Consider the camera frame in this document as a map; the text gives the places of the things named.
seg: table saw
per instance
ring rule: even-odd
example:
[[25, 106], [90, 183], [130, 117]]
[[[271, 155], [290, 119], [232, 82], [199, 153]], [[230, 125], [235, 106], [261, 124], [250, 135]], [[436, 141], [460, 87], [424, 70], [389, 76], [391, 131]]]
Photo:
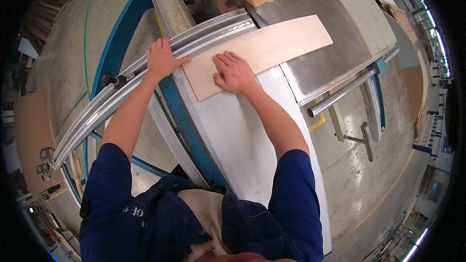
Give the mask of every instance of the table saw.
[[[309, 145], [323, 226], [323, 251], [330, 253], [327, 198], [300, 107], [331, 89], [338, 89], [339, 84], [393, 48], [392, 44], [387, 44], [370, 50], [368, 39], [363, 37], [340, 0], [274, 0], [259, 7], [244, 0], [230, 0], [230, 6], [225, 5], [225, 13], [201, 23], [196, 23], [192, 10], [183, 0], [129, 0], [103, 51], [92, 87], [92, 101], [57, 146], [50, 160], [52, 170], [62, 171], [80, 205], [67, 168], [62, 165], [69, 159], [70, 152], [84, 142], [87, 174], [87, 154], [96, 155], [96, 140], [101, 138], [96, 128], [114, 113], [145, 75], [145, 56], [121, 73], [119, 66], [140, 17], [149, 8], [155, 9], [162, 34], [171, 37], [170, 46], [175, 57], [195, 56], [258, 28], [318, 15], [334, 44], [272, 67], [256, 77], [298, 124]], [[181, 187], [195, 184], [217, 192], [231, 189], [240, 199], [268, 206], [277, 160], [259, 117], [246, 99], [222, 91], [197, 101], [183, 68], [178, 67], [160, 82], [159, 90], [150, 100], [149, 111], [189, 179], [172, 175], [136, 157], [131, 160], [133, 164], [158, 176], [173, 176]]]

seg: human hand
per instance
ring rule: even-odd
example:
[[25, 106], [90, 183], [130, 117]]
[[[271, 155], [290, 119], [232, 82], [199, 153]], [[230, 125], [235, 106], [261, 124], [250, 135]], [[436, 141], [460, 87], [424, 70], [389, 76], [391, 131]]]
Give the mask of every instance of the human hand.
[[213, 74], [215, 83], [224, 90], [233, 93], [244, 91], [257, 84], [254, 72], [249, 64], [231, 51], [212, 57], [218, 73]]
[[160, 38], [153, 42], [146, 50], [147, 56], [147, 77], [154, 79], [157, 83], [170, 75], [178, 66], [192, 60], [186, 56], [175, 59], [170, 48], [170, 38]]

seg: metal table surface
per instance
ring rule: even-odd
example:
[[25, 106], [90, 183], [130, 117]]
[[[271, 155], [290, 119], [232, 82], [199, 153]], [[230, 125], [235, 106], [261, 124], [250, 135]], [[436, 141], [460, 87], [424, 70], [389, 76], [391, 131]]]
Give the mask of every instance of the metal table surface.
[[333, 45], [281, 65], [300, 106], [372, 62], [358, 27], [339, 0], [274, 0], [253, 9], [252, 17], [265, 26], [316, 14], [333, 40]]

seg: person's right hand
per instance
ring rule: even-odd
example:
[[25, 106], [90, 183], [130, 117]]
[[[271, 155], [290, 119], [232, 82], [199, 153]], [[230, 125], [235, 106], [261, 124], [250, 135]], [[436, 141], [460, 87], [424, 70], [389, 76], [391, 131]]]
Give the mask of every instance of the person's right hand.
[[213, 79], [224, 90], [243, 93], [246, 88], [257, 83], [249, 64], [231, 51], [213, 56], [212, 61], [218, 70], [218, 73], [213, 74]]

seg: green line on floor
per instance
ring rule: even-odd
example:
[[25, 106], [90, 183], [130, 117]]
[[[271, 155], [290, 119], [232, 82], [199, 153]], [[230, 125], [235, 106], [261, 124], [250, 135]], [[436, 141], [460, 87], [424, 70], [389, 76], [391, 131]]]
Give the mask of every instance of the green line on floor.
[[86, 33], [87, 33], [87, 18], [89, 15], [89, 9], [90, 9], [90, 0], [88, 2], [88, 8], [86, 10], [86, 20], [84, 22], [84, 74], [86, 77], [86, 89], [87, 89], [87, 95], [89, 96], [90, 100], [90, 91], [89, 91], [89, 81], [87, 77], [87, 63], [86, 63]]
[[84, 99], [84, 96], [88, 95], [88, 92], [85, 91], [78, 99], [78, 101], [75, 103], [75, 105], [73, 106], [73, 108], [69, 111], [69, 113], [66, 115], [65, 119], [63, 120], [63, 122], [61, 123], [61, 125], [58, 127], [58, 130], [57, 132], [55, 133], [55, 136], [54, 138], [58, 135], [58, 133], [60, 132], [61, 128], [63, 127], [63, 125], [65, 124], [65, 122], [68, 120], [69, 116], [71, 115], [71, 113], [73, 112], [73, 110], [75, 110], [75, 108], [78, 106], [79, 102], [81, 102], [83, 99]]

